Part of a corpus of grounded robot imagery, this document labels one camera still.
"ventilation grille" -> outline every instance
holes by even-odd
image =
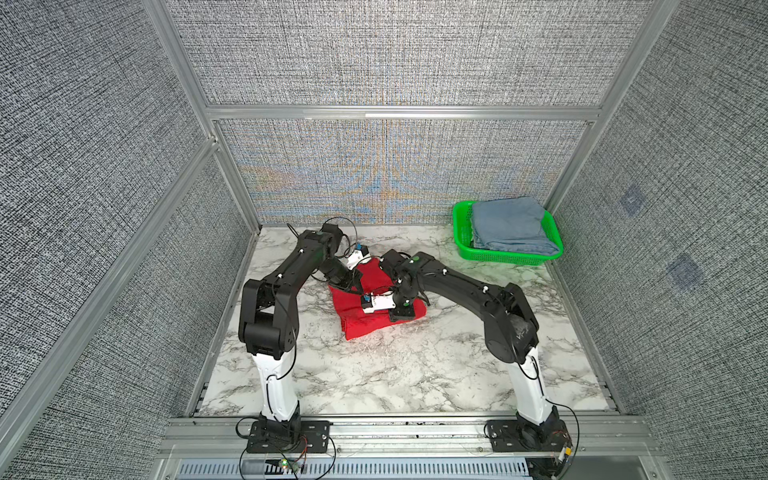
[[[301,475],[316,478],[331,458],[310,458]],[[178,480],[231,480],[240,478],[237,459],[184,460]],[[251,478],[293,478],[263,459],[244,459],[243,474]],[[524,458],[338,458],[325,478],[530,478]]]

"black cable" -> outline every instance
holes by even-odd
[[[296,356],[299,354],[299,345],[298,345],[298,340],[299,339],[296,338],[296,330],[291,330],[290,332],[293,334],[293,343],[294,343],[294,345],[293,345],[293,348],[294,348],[294,351],[293,351],[293,362],[290,364],[290,368],[288,369],[287,372],[285,372],[283,374],[283,376],[277,377],[278,380],[282,380],[282,379],[286,378],[288,376],[288,374],[291,373],[291,370],[293,370],[293,366],[296,365]]]
[[[326,472],[323,473],[321,476],[315,478],[315,480],[320,480],[322,477],[328,475],[330,473],[330,471],[333,470],[333,466],[336,464],[336,443],[333,441],[333,439],[330,437],[330,435],[328,435],[328,440],[330,440],[331,443],[333,443],[333,462],[331,462],[331,466],[328,467]]]
[[[296,231],[296,229],[295,229],[295,228],[293,228],[293,225],[291,225],[290,223],[286,223],[286,225],[287,225],[287,226],[288,226],[288,228],[290,229],[291,233],[293,233],[294,235],[296,235],[296,238],[299,238],[299,232],[297,232],[297,231]]]
[[[298,475],[296,475],[296,470],[294,470],[294,469],[293,469],[293,465],[291,465],[292,463],[298,463],[298,462],[299,462],[299,459],[297,458],[296,460],[291,460],[290,458],[288,458],[288,455],[286,455],[286,453],[283,451],[283,449],[282,449],[282,448],[280,448],[279,446],[277,446],[277,445],[275,445],[274,443],[270,442],[269,440],[267,440],[267,441],[266,441],[266,443],[268,443],[269,445],[273,446],[274,448],[276,448],[276,449],[277,449],[277,451],[278,451],[278,452],[280,452],[280,454],[283,456],[283,460],[285,460],[286,462],[288,462],[288,466],[290,467],[290,472],[291,472],[291,473],[293,473],[293,477],[294,477],[296,480],[299,480],[299,476],[298,476]],[[297,445],[299,445],[299,443],[298,443],[298,442],[297,442],[295,445],[291,445],[291,447],[290,447],[290,448],[288,448],[287,450],[289,450],[289,451],[290,451],[290,450],[293,450],[294,448],[296,448],[296,446],[297,446]]]
[[[337,219],[337,218],[339,218],[339,219],[342,219],[342,220],[346,220],[346,221],[348,221],[348,222],[350,222],[350,223],[352,224],[352,228],[354,228],[354,229],[355,229],[355,245],[357,245],[357,243],[358,243],[358,242],[359,242],[359,240],[360,240],[360,237],[359,237],[359,236],[358,236],[358,234],[357,234],[357,226],[355,225],[355,222],[351,221],[349,218],[347,218],[347,217],[331,217],[331,218],[329,218],[328,220],[324,221],[324,222],[323,222],[323,225],[325,225],[326,223],[330,222],[331,220],[335,220],[335,219]]]
[[[538,368],[538,361],[536,360],[536,358],[531,358],[531,359],[533,360],[533,368],[534,368],[534,370],[536,370],[536,378],[535,378],[535,380],[538,380],[538,388],[541,391],[541,396],[543,396],[544,400],[546,400],[547,402],[550,402],[552,405],[557,405],[559,407],[563,407],[563,408],[566,408],[568,410],[571,410],[571,414],[574,416],[574,419],[576,420],[576,449],[574,450],[574,454],[571,455],[571,458],[568,461],[568,467],[563,471],[562,475],[560,475],[560,478],[558,479],[558,480],[562,480],[563,477],[565,477],[565,474],[568,472],[568,470],[571,469],[571,465],[573,465],[573,460],[574,460],[574,458],[576,458],[576,452],[578,451],[578,443],[579,443],[579,440],[581,439],[581,425],[579,425],[578,416],[576,415],[576,412],[574,412],[574,410],[571,407],[569,407],[567,405],[563,405],[561,403],[552,402],[550,399],[548,399],[544,395],[544,386],[541,384],[541,371]],[[530,380],[534,380],[534,379],[532,379],[531,377],[529,377],[527,375],[525,375],[525,378],[530,379]]]
[[[240,478],[242,478],[243,480],[245,480],[245,475],[243,475],[243,467],[242,467],[242,464],[243,464],[243,454],[245,454],[245,451],[247,449],[248,449],[248,447],[246,447],[245,449],[243,449],[242,452],[240,452],[240,460],[237,461],[237,473],[240,474]]]
[[[277,378],[277,375],[270,375],[266,378],[266,381],[264,382],[264,390],[266,390],[266,406],[270,408],[272,416],[275,416],[275,412],[272,410],[272,402],[270,402],[270,378],[272,377]]]
[[[364,292],[356,292],[356,291],[352,290],[353,282],[354,282],[354,276],[349,279],[349,284],[347,286],[341,286],[341,285],[336,285],[335,283],[331,283],[330,280],[323,280],[323,279],[317,278],[316,276],[314,276],[315,272],[312,272],[310,274],[310,276],[313,279],[317,280],[318,282],[327,283],[328,285],[332,286],[336,290],[342,291],[344,293],[354,293],[355,295],[360,295],[360,296],[365,295]]]
[[[557,405],[558,407],[565,407],[568,410],[571,410],[571,414],[573,414],[574,419],[576,420],[576,449],[574,450],[574,454],[571,455],[571,458],[568,460],[568,467],[566,467],[565,471],[560,475],[560,478],[558,480],[563,480],[563,477],[565,477],[565,474],[568,473],[569,470],[571,470],[571,466],[573,465],[574,458],[576,458],[576,452],[578,452],[578,441],[581,439],[581,425],[578,423],[578,416],[576,416],[576,412],[574,410],[567,406],[562,405],[561,403],[555,403],[552,402],[550,399],[547,399],[547,402],[550,402],[552,405]]]
[[[238,420],[238,421],[237,421],[237,423],[235,424],[235,433],[237,434],[237,436],[239,436],[239,437],[240,437],[240,438],[242,438],[242,439],[246,439],[246,440],[248,440],[249,436],[248,436],[248,435],[243,435],[243,434],[241,434],[241,433],[240,433],[240,430],[239,430],[239,427],[240,427],[240,422],[242,422],[242,421],[243,421],[243,420],[245,420],[245,419],[258,420],[258,419],[259,419],[259,417],[254,417],[254,416],[252,416],[252,415],[246,415],[246,416],[244,416],[242,419]]]
[[[349,239],[349,235],[342,233],[342,237],[346,238],[346,249],[341,255],[334,255],[336,258],[347,258],[350,254],[352,254],[352,241]]]
[[[538,380],[538,381],[539,381],[539,382],[538,382],[538,383],[539,383],[539,387],[541,387],[541,380],[538,378],[538,377],[539,377],[539,375],[538,375],[538,369],[536,368],[536,364],[535,364],[535,363],[534,363],[534,365],[533,365],[533,368],[534,368],[534,370],[536,370],[536,376],[535,376],[535,377],[530,377],[530,376],[528,376],[528,374],[527,374],[527,373],[525,373],[525,370],[523,370],[523,366],[522,366],[522,365],[520,365],[519,363],[517,364],[517,366],[520,368],[520,372],[523,374],[523,376],[524,376],[526,379],[529,379],[529,380],[534,380],[534,381],[535,381],[535,380]]]

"wire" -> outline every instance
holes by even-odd
[[[333,466],[336,464],[336,443],[333,441],[333,439],[330,437],[330,435],[328,435],[328,440],[330,440],[331,443],[333,443],[333,462],[331,462],[331,466],[328,467],[326,472],[323,473],[321,476],[315,478],[315,480],[320,480],[322,477],[328,475],[330,473],[330,471],[333,470]]]
[[[353,288],[353,286],[354,286],[354,285],[353,285],[353,283],[354,283],[354,281],[355,281],[355,277],[354,277],[354,276],[352,276],[352,277],[350,277],[350,278],[349,278],[349,284],[347,284],[347,286],[341,286],[341,285],[336,285],[335,283],[331,283],[331,281],[330,281],[330,280],[323,280],[323,279],[317,278],[316,276],[314,276],[314,273],[315,273],[315,272],[312,272],[312,273],[310,274],[310,276],[311,276],[313,279],[317,280],[318,282],[321,282],[321,283],[327,283],[329,286],[332,286],[332,287],[333,287],[333,288],[335,288],[336,290],[339,290],[339,291],[341,291],[341,292],[344,292],[344,293],[354,293],[355,295],[360,295],[360,296],[362,296],[362,295],[365,295],[365,293],[364,293],[364,292],[356,292],[355,290],[352,290],[352,288]]]
[[[258,420],[259,417],[254,417],[252,415],[247,415],[247,416],[244,416],[242,419],[238,420],[237,423],[235,424],[235,433],[237,434],[237,436],[239,436],[242,439],[248,440],[249,436],[248,435],[243,435],[242,433],[240,433],[240,430],[239,430],[240,422],[242,422],[245,419]]]
[[[571,455],[571,457],[568,460],[568,467],[566,467],[566,469],[562,472],[562,474],[560,475],[560,478],[558,479],[558,480],[562,480],[563,477],[565,477],[565,474],[568,473],[568,470],[571,469],[571,465],[573,465],[574,458],[576,458],[576,452],[578,451],[578,443],[579,443],[579,440],[581,439],[581,425],[579,425],[578,416],[576,415],[576,412],[574,412],[574,410],[571,407],[567,405],[563,405],[561,403],[552,402],[550,399],[548,399],[544,395],[544,386],[541,384],[541,371],[538,368],[538,360],[536,360],[535,357],[532,357],[531,359],[533,360],[533,368],[534,370],[536,370],[536,378],[532,379],[531,377],[525,375],[525,372],[523,372],[523,368],[520,367],[520,371],[523,372],[523,375],[525,375],[525,378],[530,380],[538,380],[538,388],[539,390],[541,390],[541,396],[544,397],[544,400],[546,400],[547,402],[550,402],[552,405],[557,405],[559,407],[563,407],[568,410],[571,410],[571,414],[573,414],[574,419],[576,420],[576,449],[574,450],[574,454]]]
[[[568,467],[566,467],[566,469],[562,472],[562,474],[560,475],[560,478],[558,479],[558,480],[562,480],[563,477],[565,477],[565,474],[568,473],[569,470],[571,470],[571,466],[573,465],[574,458],[576,458],[576,452],[578,452],[578,442],[581,439],[581,425],[579,425],[578,423],[578,416],[576,416],[576,412],[574,412],[574,410],[571,407],[567,405],[562,405],[561,403],[552,402],[550,399],[547,399],[547,402],[550,402],[552,405],[557,405],[558,407],[565,407],[566,409],[571,410],[571,413],[573,414],[574,419],[576,420],[576,449],[574,450],[574,454],[571,455],[571,458],[568,460]]]
[[[296,238],[299,238],[299,232],[297,232],[296,229],[293,228],[293,225],[291,225],[290,223],[286,223],[286,225],[288,226],[288,228],[290,228],[290,232],[296,235]]]
[[[535,381],[535,380],[539,380],[539,386],[541,386],[541,380],[539,379],[539,374],[538,374],[538,367],[536,366],[536,363],[534,363],[534,364],[533,364],[533,368],[534,368],[534,370],[536,370],[536,376],[535,376],[535,377],[530,377],[530,376],[528,376],[528,374],[527,374],[527,373],[525,373],[525,370],[523,370],[523,366],[522,366],[522,365],[520,365],[519,363],[517,363],[517,366],[520,368],[520,372],[523,374],[523,376],[524,376],[526,379],[529,379],[529,380],[534,380],[534,381]]]
[[[293,334],[293,341],[295,345],[293,346],[293,362],[290,364],[290,368],[287,372],[285,372],[282,376],[277,377],[278,380],[282,380],[288,376],[289,373],[291,373],[291,370],[293,370],[293,366],[296,365],[296,356],[299,355],[299,344],[298,339],[296,338],[296,330],[290,331]]]
[[[323,225],[325,225],[326,223],[330,222],[331,220],[335,220],[337,218],[339,218],[341,220],[346,220],[346,221],[348,221],[348,222],[350,222],[352,224],[352,228],[355,229],[355,245],[357,245],[358,240],[360,240],[360,237],[357,234],[357,226],[355,225],[355,222],[351,221],[349,218],[347,218],[347,217],[331,217],[328,220],[324,221]],[[348,247],[347,247],[347,250],[345,250],[345,254],[342,255],[342,257],[347,257],[348,255],[351,254],[350,248],[352,247],[352,244],[349,242],[349,237],[346,238],[346,241],[348,243]]]
[[[237,473],[240,474],[240,478],[245,480],[245,475],[243,475],[243,455],[245,454],[245,451],[248,449],[248,447],[244,448],[242,452],[240,452],[240,460],[237,461]]]

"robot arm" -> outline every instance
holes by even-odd
[[[243,287],[237,333],[259,370],[263,406],[253,437],[264,445],[287,447],[302,433],[299,400],[290,375],[299,336],[299,290],[319,270],[335,288],[362,291],[360,272],[349,270],[335,257],[342,236],[332,223],[325,223],[320,231],[305,230],[275,271],[261,280],[248,280]],[[262,443],[254,440],[249,452],[258,445]]]
[[[337,225],[325,223],[319,232],[304,230],[296,248],[279,267],[261,280],[248,280],[243,287],[238,336],[248,353],[282,358],[296,345],[299,310],[296,297],[306,280],[319,270],[332,286],[360,289],[360,273],[348,270],[335,257],[342,238]]]
[[[300,436],[312,439],[310,451],[317,447],[317,452],[323,452],[327,447],[323,433],[328,432],[328,422],[301,421],[290,373],[299,334],[296,297],[315,270],[331,286],[359,293],[361,301],[366,301],[361,273],[334,256],[342,236],[341,229],[331,223],[320,231],[305,230],[274,272],[261,280],[249,280],[243,288],[238,336],[253,355],[264,395],[258,422],[247,437],[248,452],[273,451],[275,445],[290,449]],[[561,472],[565,457],[571,455],[571,437],[557,409],[546,399],[538,370],[538,323],[521,288],[513,283],[501,288],[480,282],[423,252],[403,257],[390,250],[382,257],[381,267],[394,283],[386,301],[393,320],[413,318],[413,300],[425,291],[443,295],[483,320],[485,345],[508,364],[518,400],[517,422],[491,420],[486,425],[494,451],[552,452],[549,458],[532,458],[531,462],[544,474],[541,478]]]
[[[381,267],[394,285],[392,320],[415,316],[413,300],[429,291],[453,300],[479,317],[485,328],[485,345],[508,365],[518,401],[516,425],[491,420],[486,425],[495,452],[544,450],[553,458],[534,460],[544,477],[556,475],[570,457],[573,444],[557,407],[545,393],[538,367],[538,322],[522,289],[510,283],[501,288],[449,269],[432,255],[418,252],[404,257],[390,250]]]

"cable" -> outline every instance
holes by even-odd
[[[293,334],[293,342],[295,345],[293,345],[294,351],[293,351],[293,362],[290,364],[290,368],[287,372],[283,374],[283,376],[277,377],[278,380],[282,380],[288,376],[289,373],[291,373],[291,370],[293,370],[293,366],[296,365],[296,356],[299,355],[299,345],[298,345],[298,338],[296,338],[296,330],[290,331]]]
[[[328,475],[330,473],[330,471],[333,470],[333,466],[336,464],[336,443],[333,441],[333,439],[330,437],[330,435],[328,435],[328,440],[330,440],[331,443],[333,443],[333,462],[331,462],[331,466],[328,467],[326,472],[323,473],[321,476],[315,478],[315,480],[320,480],[322,477]]]
[[[330,222],[331,220],[335,220],[335,219],[337,219],[337,218],[339,218],[339,219],[342,219],[342,220],[346,220],[346,221],[348,221],[348,222],[350,222],[350,223],[352,224],[352,228],[354,228],[354,229],[355,229],[355,245],[357,245],[357,243],[358,243],[358,240],[360,240],[360,237],[359,237],[359,236],[358,236],[358,234],[357,234],[357,226],[355,225],[355,222],[351,221],[349,218],[347,218],[347,217],[331,217],[331,218],[329,218],[328,220],[324,221],[324,222],[323,222],[323,225],[325,225],[326,223]],[[349,248],[350,248],[351,246],[352,246],[352,244],[350,243],[350,244],[349,244],[349,246],[347,247],[347,250],[349,250]]]
[[[241,434],[241,433],[240,433],[240,430],[239,430],[239,427],[240,427],[240,422],[242,422],[242,421],[243,421],[243,420],[245,420],[245,419],[258,420],[258,419],[259,419],[259,417],[254,417],[254,416],[252,416],[252,415],[246,415],[246,416],[244,416],[242,419],[238,420],[238,421],[237,421],[237,423],[235,424],[235,433],[237,434],[237,436],[239,436],[239,437],[240,437],[240,438],[242,438],[242,439],[246,439],[246,440],[248,440],[249,436],[248,436],[248,435],[243,435],[243,434]]]
[[[243,455],[245,454],[245,451],[247,449],[248,449],[248,447],[244,448],[243,451],[240,452],[240,460],[237,461],[237,473],[240,474],[240,478],[242,478],[243,480],[245,480],[245,475],[243,475],[243,466],[242,466],[243,465]]]
[[[342,237],[346,238],[346,249],[341,255],[334,255],[336,258],[347,258],[352,254],[352,241],[349,239],[349,235],[342,233]]]
[[[296,238],[299,238],[299,232],[297,232],[296,229],[293,228],[293,225],[291,225],[290,223],[286,223],[286,225],[290,229],[290,232],[296,235]]]
[[[574,454],[571,455],[571,458],[568,460],[568,467],[566,467],[566,469],[562,472],[562,474],[560,475],[560,478],[558,479],[558,480],[562,480],[563,477],[565,477],[565,474],[568,473],[569,470],[571,470],[571,466],[574,463],[574,458],[576,458],[576,452],[578,452],[578,442],[579,440],[581,440],[581,425],[579,425],[578,423],[578,417],[576,416],[576,412],[574,412],[574,410],[571,407],[567,405],[562,405],[561,403],[552,402],[550,399],[547,399],[547,402],[550,402],[552,405],[557,405],[558,407],[565,407],[566,409],[571,410],[571,414],[573,414],[574,419],[576,420],[576,449],[574,450]]]
[[[579,425],[578,416],[576,415],[576,412],[574,412],[574,410],[571,407],[567,405],[563,405],[561,403],[552,402],[550,399],[548,399],[544,395],[544,386],[541,384],[541,371],[538,368],[538,360],[536,360],[535,357],[532,357],[531,360],[533,360],[533,368],[534,370],[536,370],[536,378],[532,379],[531,377],[525,375],[525,372],[523,372],[523,368],[520,367],[520,371],[523,372],[523,375],[525,375],[525,378],[530,380],[538,380],[538,388],[539,390],[541,390],[541,396],[544,397],[544,400],[546,400],[547,402],[550,402],[552,405],[557,405],[559,407],[563,407],[568,410],[571,410],[571,414],[573,414],[574,419],[576,420],[576,449],[574,450],[574,454],[571,455],[570,459],[568,460],[568,467],[566,467],[566,469],[562,472],[562,474],[560,475],[560,478],[558,479],[558,480],[562,480],[563,477],[565,477],[565,474],[568,472],[568,470],[571,469],[571,465],[573,465],[574,458],[576,458],[576,452],[578,451],[578,443],[579,443],[579,440],[581,440],[581,425]]]

